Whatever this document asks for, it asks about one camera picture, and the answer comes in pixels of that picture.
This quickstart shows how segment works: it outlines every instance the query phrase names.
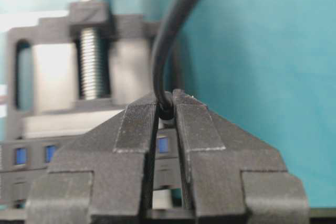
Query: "gray block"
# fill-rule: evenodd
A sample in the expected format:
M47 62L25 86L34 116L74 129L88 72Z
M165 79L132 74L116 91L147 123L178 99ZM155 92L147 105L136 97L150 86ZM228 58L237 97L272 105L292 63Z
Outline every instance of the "gray block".
M27 201L26 224L90 223L93 174L55 173L34 181Z
M243 172L248 224L309 223L301 181L288 173Z
M115 33L109 5L102 1L71 3L68 25L73 40L79 39L80 31L89 27L98 28L104 38L110 38Z

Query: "white surface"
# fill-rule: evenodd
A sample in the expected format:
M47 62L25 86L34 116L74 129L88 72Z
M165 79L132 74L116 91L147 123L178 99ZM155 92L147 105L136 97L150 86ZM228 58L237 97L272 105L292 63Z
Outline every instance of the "white surface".
M32 52L34 112L70 109L79 93L75 44L35 45Z
M84 134L122 110L40 115L23 118L23 138L74 136Z
M153 191L153 209L173 208L172 191L157 190Z
M151 91L149 45L145 39L122 39L109 53L112 98L128 104Z

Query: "rectangular slot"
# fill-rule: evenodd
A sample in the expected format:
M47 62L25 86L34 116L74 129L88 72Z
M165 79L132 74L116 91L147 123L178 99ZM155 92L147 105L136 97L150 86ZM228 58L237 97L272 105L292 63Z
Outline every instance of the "rectangular slot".
M55 151L56 151L56 146L54 145L46 146L46 163L50 163Z
M27 163L27 148L15 149L15 165L24 165Z
M159 153L168 153L169 152L169 143L167 137L159 138Z

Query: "teal wall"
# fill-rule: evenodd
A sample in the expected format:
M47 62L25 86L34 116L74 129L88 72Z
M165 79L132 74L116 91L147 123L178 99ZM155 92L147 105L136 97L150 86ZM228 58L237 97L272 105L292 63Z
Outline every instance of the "teal wall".
M70 1L0 0L0 11ZM170 2L106 1L148 20ZM336 0L202 0L180 34L186 90L278 148L312 207L336 207L335 17Z

